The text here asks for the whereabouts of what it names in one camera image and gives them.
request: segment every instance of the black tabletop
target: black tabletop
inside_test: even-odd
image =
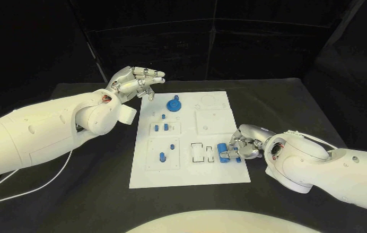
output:
[[[60,84],[54,98],[104,88]],[[237,124],[277,133],[298,130],[346,147],[298,79],[167,82],[157,93],[226,91]],[[142,100],[127,105],[140,111]],[[3,232],[126,232],[166,215],[226,209],[267,214],[321,232],[365,232],[367,210],[339,201],[319,187],[309,194],[287,189],[267,173],[265,160],[248,160],[251,183],[130,189],[139,113],[133,125],[77,148],[55,181],[38,192],[0,203]],[[29,191],[58,173],[68,155],[22,169],[0,185],[0,198]]]

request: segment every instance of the white round surface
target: white round surface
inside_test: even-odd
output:
[[[203,210],[169,215],[134,228],[129,233],[224,233],[297,232],[316,233],[309,227],[264,214]]]

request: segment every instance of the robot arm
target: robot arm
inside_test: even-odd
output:
[[[326,151],[317,143],[324,143],[334,150]],[[264,150],[268,164],[267,173],[291,190],[309,193],[319,186],[339,200],[367,208],[367,152],[339,149],[319,138],[288,131],[275,134],[254,125],[242,125],[237,131],[229,146],[239,142],[238,155],[235,151],[221,154],[229,158],[252,159],[252,154]]]
[[[132,124],[137,110],[123,105],[165,83],[165,73],[126,67],[106,89],[35,104],[0,118],[0,174],[38,165],[107,134],[117,121]]]

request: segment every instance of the white board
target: white board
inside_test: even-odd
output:
[[[182,110],[170,112],[166,105],[175,95]],[[130,188],[250,183],[245,160],[219,161],[216,146],[229,143],[235,131],[225,91],[156,94],[152,102],[143,97]]]

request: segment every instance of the robotic hand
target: robotic hand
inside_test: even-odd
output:
[[[319,144],[329,145],[326,151]],[[267,174],[291,190],[309,193],[316,185],[339,200],[367,208],[367,152],[339,149],[297,131],[275,134],[254,125],[241,125],[221,157],[254,159],[264,150]]]
[[[38,165],[107,134],[117,121],[132,124],[137,110],[123,105],[165,83],[165,73],[126,67],[106,89],[51,100],[15,110],[0,118],[0,174]]]

